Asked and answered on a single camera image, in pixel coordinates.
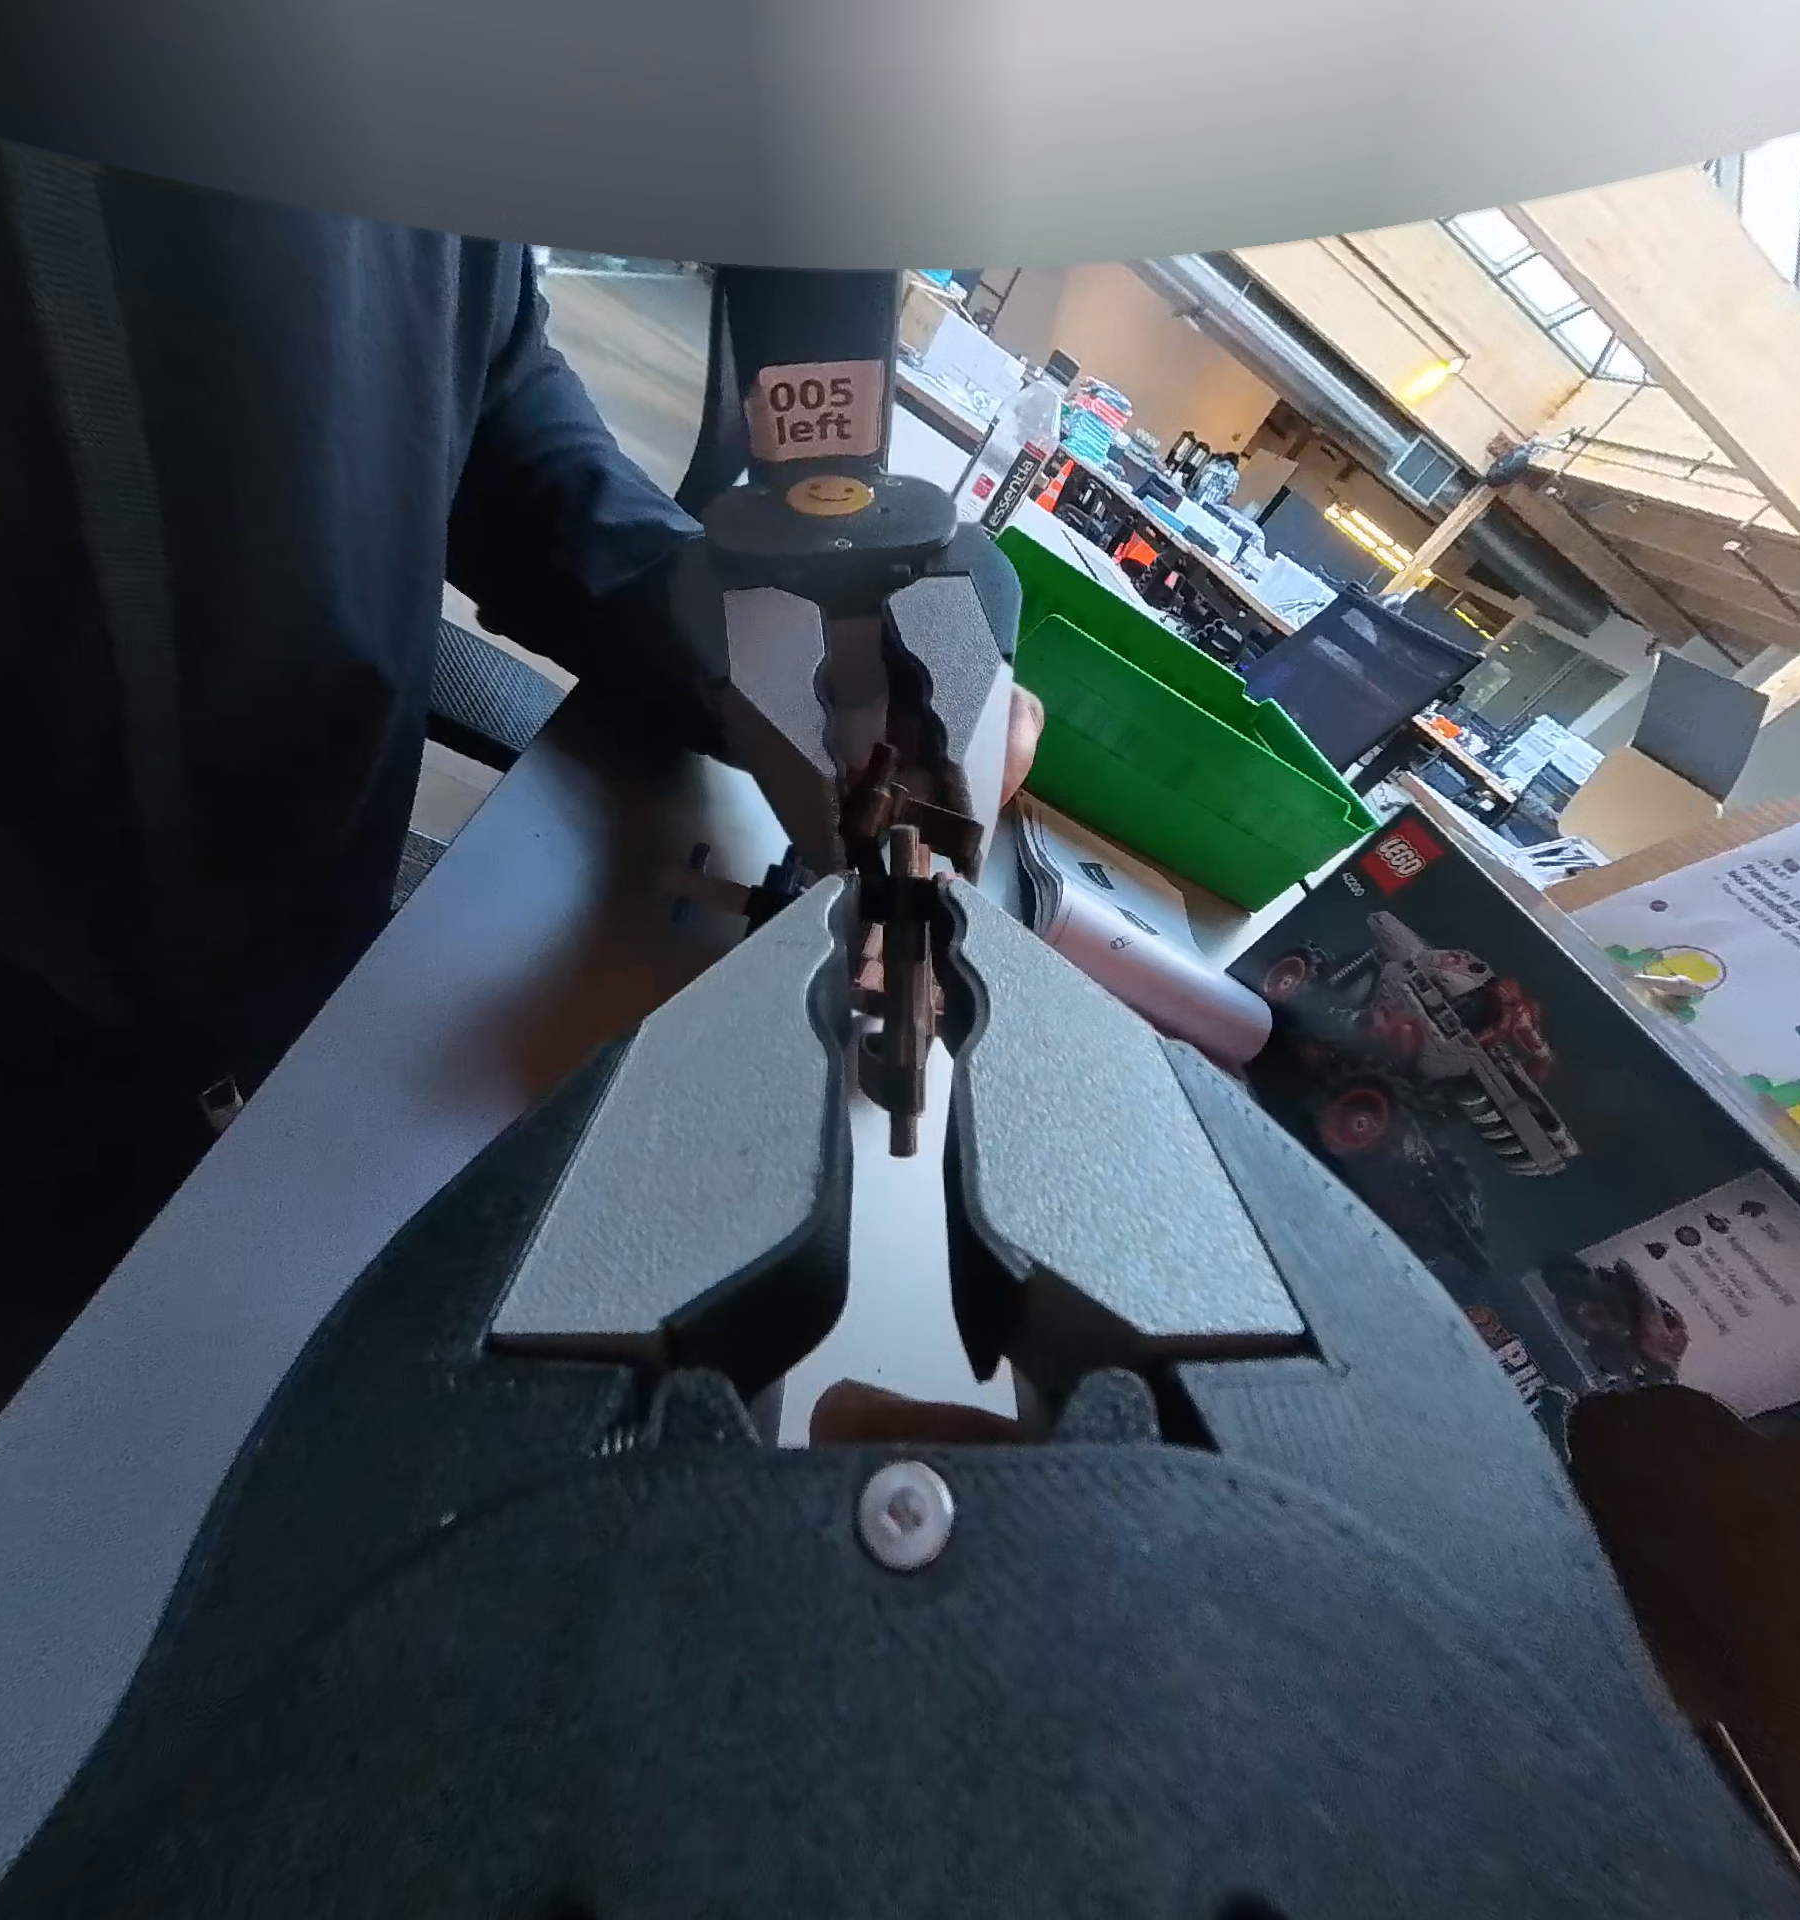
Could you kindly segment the lego beam with blue pins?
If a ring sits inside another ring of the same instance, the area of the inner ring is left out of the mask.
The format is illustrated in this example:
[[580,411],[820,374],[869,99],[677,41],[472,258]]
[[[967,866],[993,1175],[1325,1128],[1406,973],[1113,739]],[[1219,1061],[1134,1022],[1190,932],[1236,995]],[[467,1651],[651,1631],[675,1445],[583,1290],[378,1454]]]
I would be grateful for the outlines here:
[[712,845],[695,842],[687,860],[660,884],[668,901],[670,920],[681,925],[695,909],[732,916],[744,922],[745,933],[759,932],[798,899],[813,878],[794,849],[771,862],[762,878],[741,884],[710,871]]

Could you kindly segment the metal ventilation duct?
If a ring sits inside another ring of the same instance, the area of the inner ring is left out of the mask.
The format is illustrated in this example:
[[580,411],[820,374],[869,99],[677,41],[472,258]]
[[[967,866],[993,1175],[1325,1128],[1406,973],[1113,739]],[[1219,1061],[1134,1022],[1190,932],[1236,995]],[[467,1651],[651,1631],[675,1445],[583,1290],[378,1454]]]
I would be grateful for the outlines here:
[[1390,397],[1298,323],[1245,267],[1223,254],[1178,254],[1128,262],[1128,270],[1172,311],[1262,378],[1303,419],[1392,467],[1421,435]]

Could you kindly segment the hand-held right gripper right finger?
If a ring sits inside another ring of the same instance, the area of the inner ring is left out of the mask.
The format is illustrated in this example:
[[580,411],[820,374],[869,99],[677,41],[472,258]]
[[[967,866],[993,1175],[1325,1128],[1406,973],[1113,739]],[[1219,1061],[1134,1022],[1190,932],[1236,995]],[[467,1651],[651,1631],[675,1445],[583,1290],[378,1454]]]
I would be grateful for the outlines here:
[[1304,1320],[1153,1026],[941,887],[953,1322],[979,1379],[1304,1354]]

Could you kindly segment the person in dark sweater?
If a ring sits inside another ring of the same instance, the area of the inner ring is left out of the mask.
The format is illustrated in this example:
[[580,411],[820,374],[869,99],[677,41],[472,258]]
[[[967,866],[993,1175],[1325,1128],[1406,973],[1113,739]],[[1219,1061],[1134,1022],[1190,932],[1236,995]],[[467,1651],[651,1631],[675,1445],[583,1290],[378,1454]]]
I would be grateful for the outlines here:
[[0,140],[0,1413],[391,912],[495,241]]

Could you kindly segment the grey mesh office chair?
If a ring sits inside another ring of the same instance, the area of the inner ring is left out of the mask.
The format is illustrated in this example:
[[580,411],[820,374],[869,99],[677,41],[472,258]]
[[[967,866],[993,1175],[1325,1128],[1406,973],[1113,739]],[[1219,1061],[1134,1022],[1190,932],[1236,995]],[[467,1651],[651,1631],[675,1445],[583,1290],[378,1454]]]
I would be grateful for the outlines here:
[[562,702],[564,687],[498,640],[437,624],[422,773],[391,907],[400,909]]

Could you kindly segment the person's left forearm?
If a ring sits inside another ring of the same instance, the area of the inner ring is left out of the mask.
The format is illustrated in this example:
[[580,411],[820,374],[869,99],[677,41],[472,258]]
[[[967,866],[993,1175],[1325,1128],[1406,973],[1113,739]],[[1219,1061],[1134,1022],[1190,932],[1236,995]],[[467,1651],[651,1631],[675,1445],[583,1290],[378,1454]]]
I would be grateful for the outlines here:
[[673,563],[702,531],[618,447],[551,345],[527,249],[486,252],[497,333],[447,522],[447,584],[638,739],[723,756],[714,685],[670,597]]

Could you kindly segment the green plastic bin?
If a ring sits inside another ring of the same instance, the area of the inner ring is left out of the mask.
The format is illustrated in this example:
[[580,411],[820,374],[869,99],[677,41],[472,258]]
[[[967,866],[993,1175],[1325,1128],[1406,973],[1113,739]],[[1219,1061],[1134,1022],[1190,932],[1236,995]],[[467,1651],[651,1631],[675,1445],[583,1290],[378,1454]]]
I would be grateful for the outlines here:
[[1020,527],[1014,677],[1045,710],[1029,792],[1156,866],[1264,909],[1362,844],[1368,805],[1270,700]]

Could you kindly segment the printed paper sheet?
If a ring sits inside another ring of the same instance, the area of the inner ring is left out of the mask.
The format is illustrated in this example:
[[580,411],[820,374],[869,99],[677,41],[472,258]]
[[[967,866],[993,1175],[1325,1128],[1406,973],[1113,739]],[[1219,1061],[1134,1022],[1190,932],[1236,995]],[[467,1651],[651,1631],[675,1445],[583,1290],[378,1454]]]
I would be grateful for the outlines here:
[[1553,884],[1564,912],[1800,1154],[1800,803]]

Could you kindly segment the lego instruction booklet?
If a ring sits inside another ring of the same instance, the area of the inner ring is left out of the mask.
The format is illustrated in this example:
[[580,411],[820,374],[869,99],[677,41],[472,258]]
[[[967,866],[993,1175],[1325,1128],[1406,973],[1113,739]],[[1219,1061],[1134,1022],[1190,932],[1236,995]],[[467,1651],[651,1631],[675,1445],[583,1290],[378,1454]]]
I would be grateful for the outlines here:
[[1170,879],[1029,795],[1012,805],[1012,833],[1023,910],[1047,948],[1219,1069],[1262,1053],[1270,1006],[1197,945]]

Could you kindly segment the dark office chair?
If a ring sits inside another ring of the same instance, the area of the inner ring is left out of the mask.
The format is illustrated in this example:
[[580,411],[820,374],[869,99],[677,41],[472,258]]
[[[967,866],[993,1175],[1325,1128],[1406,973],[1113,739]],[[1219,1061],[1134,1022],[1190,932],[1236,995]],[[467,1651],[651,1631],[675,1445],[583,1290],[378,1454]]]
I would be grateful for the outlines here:
[[1349,773],[1481,661],[1481,650],[1382,598],[1341,588],[1297,633],[1245,667],[1245,685],[1251,699],[1273,702],[1333,773]]

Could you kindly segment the cluttered workbench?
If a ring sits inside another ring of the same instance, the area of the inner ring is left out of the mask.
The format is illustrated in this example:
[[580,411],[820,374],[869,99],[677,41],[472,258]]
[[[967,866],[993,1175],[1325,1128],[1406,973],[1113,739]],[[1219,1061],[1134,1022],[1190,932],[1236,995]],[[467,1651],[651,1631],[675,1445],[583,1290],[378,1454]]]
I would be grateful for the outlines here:
[[1243,481],[1283,482],[1291,463],[1256,444],[1275,406],[1202,323],[1188,296],[1139,267],[1012,270],[977,294],[1003,294],[988,328],[952,280],[902,278],[891,463],[958,492],[993,419],[1049,355],[1076,366],[1058,475],[1034,482],[1020,519],[1103,577],[1132,586],[1186,621],[1221,613],[1232,637],[1289,637],[1330,590],[1264,548],[1249,489],[1219,511],[1193,499],[1219,455]]

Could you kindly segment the dark lego set box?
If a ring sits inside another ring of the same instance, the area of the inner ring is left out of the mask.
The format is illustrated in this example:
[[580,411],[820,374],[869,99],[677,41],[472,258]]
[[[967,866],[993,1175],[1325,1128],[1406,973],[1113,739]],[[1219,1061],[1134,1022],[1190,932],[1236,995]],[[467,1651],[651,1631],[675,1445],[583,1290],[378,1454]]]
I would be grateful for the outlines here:
[[1679,1387],[1800,1421],[1800,1177],[1585,942],[1412,805],[1230,964],[1247,1078],[1447,1289],[1555,1443]]

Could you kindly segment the clear water bottle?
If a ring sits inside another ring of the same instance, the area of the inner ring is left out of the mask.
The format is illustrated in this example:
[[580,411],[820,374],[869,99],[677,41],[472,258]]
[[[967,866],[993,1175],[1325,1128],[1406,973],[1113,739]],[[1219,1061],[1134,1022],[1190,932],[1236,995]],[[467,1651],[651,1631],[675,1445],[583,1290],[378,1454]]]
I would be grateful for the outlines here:
[[979,524],[986,536],[998,536],[1033,489],[1033,481],[1051,459],[1059,439],[1064,381],[1054,371],[1041,371],[1014,403],[1008,467],[982,505]]

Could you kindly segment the black lego technic assembly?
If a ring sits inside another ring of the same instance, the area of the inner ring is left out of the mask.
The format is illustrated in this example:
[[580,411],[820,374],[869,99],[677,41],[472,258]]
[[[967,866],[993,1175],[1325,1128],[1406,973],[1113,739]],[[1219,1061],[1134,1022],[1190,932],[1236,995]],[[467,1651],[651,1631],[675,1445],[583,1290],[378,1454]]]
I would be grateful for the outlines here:
[[864,768],[846,781],[840,828],[858,884],[855,990],[876,1022],[860,1042],[858,1085],[888,1114],[890,1154],[912,1157],[940,1012],[932,943],[946,874],[934,864],[975,881],[982,828],[909,789],[902,755],[888,741],[875,744]]

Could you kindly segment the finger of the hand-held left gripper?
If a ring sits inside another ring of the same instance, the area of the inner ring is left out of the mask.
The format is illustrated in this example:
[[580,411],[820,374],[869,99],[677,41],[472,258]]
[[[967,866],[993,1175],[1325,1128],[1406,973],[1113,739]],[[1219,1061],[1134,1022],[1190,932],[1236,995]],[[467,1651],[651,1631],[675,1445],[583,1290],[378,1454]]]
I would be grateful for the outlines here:
[[811,873],[849,866],[842,807],[879,744],[879,699],[840,693],[823,612],[783,588],[720,592],[726,747]]
[[964,820],[944,856],[979,881],[1006,795],[1008,658],[961,573],[924,576],[888,594],[880,621],[888,744],[902,786]]

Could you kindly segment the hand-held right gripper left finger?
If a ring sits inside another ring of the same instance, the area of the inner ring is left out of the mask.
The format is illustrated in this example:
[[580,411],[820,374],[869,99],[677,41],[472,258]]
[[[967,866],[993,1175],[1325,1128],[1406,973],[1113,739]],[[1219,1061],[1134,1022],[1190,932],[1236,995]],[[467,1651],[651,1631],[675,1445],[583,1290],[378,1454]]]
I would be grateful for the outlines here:
[[760,1396],[846,1302],[855,890],[818,881],[621,1049],[490,1323],[501,1351]]

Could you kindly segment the brown cardboard box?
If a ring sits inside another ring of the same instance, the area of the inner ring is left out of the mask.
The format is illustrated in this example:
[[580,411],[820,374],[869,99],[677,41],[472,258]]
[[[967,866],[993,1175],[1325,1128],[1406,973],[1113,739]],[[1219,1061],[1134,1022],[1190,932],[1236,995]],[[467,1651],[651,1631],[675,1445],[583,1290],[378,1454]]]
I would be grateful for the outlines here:
[[1567,1472],[1683,1713],[1733,1741],[1800,1852],[1800,1420],[1681,1387],[1588,1396]]

